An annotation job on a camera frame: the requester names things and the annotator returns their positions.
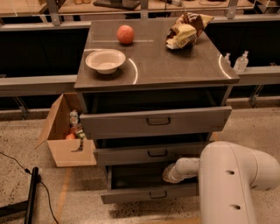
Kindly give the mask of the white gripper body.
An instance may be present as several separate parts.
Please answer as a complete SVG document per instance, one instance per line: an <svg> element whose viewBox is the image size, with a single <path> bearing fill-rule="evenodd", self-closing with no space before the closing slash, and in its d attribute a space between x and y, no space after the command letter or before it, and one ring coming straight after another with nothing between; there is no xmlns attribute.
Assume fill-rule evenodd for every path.
<svg viewBox="0 0 280 224"><path fill-rule="evenodd" d="M162 179L165 182L176 184L178 180L173 177L172 172L174 171L175 164L169 164L162 174Z"/></svg>

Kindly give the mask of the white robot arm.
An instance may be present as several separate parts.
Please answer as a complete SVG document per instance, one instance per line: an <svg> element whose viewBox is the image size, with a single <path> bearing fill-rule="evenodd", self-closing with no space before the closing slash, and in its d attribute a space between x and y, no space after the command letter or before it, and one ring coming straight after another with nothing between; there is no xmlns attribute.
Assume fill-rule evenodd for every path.
<svg viewBox="0 0 280 224"><path fill-rule="evenodd" d="M208 144L200 157L182 157L168 165L164 181L199 181L201 224L257 224L253 189L269 191L280 184L280 164L270 154L236 143Z"/></svg>

